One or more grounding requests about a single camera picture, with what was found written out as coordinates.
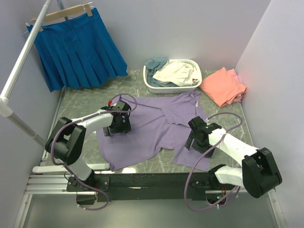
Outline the purple t shirt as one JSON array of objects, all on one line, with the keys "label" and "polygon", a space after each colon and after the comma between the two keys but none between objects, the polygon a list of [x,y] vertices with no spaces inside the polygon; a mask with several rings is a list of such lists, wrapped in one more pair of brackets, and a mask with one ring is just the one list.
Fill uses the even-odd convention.
[{"label": "purple t shirt", "polygon": [[133,99],[123,95],[121,99],[135,110],[130,113],[131,131],[105,136],[98,130],[97,140],[102,157],[116,171],[155,157],[161,149],[174,150],[173,163],[187,167],[195,166],[207,171],[209,160],[197,160],[188,154],[185,142],[191,132],[188,122],[203,112],[200,92],[192,91],[169,97],[138,97],[137,106]]}]

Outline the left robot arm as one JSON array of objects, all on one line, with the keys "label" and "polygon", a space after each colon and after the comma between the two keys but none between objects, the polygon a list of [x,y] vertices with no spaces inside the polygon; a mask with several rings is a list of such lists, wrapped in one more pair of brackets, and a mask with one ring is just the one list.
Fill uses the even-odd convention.
[{"label": "left robot arm", "polygon": [[94,187],[96,186],[95,173],[81,158],[84,140],[100,129],[105,136],[130,132],[131,111],[130,105],[119,100],[81,118],[62,117],[57,121],[49,136],[45,150],[53,155],[53,159],[61,160],[79,180]]}]

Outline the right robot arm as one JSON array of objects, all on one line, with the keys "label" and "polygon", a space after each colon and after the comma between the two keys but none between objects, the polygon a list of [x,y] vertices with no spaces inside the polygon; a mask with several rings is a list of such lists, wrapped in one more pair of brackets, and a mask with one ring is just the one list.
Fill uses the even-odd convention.
[{"label": "right robot arm", "polygon": [[220,164],[206,174],[197,185],[217,190],[225,185],[243,187],[254,198],[259,198],[283,181],[272,152],[268,148],[250,146],[232,136],[216,123],[206,123],[197,116],[189,121],[191,132],[187,149],[194,149],[206,157],[218,148],[233,158],[240,167]]}]

